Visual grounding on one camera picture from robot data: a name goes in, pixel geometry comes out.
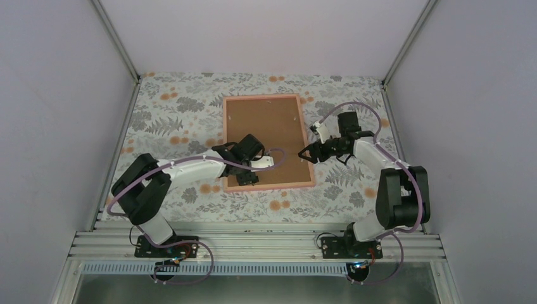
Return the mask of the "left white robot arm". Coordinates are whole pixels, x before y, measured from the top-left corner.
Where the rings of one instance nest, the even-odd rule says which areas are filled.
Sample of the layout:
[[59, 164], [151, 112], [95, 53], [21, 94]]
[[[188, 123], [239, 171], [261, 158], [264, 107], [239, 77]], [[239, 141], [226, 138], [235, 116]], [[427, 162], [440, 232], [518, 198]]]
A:
[[241, 186], [256, 184], [258, 171], [274, 165], [263, 144], [248, 134], [239, 142], [214, 146], [200, 154], [178, 160], [157, 160], [151, 154], [139, 155], [112, 185], [113, 203], [149, 238], [151, 248], [166, 257], [176, 248], [176, 235], [160, 212], [173, 182], [191, 182], [235, 177]]

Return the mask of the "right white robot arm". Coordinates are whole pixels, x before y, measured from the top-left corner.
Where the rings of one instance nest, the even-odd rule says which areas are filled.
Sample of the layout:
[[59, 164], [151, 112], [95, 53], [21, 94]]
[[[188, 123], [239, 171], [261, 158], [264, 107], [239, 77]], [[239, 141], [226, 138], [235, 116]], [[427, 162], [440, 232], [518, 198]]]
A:
[[329, 134], [323, 121], [316, 121], [311, 131], [318, 140], [302, 149], [298, 156], [311, 163], [335, 157], [357, 157], [379, 179], [374, 212], [348, 225], [343, 235], [344, 252], [358, 258], [367, 244], [380, 240], [390, 232], [409, 233], [431, 218], [427, 171], [396, 159], [376, 143], [375, 134], [362, 130], [355, 112], [337, 116], [339, 136]]

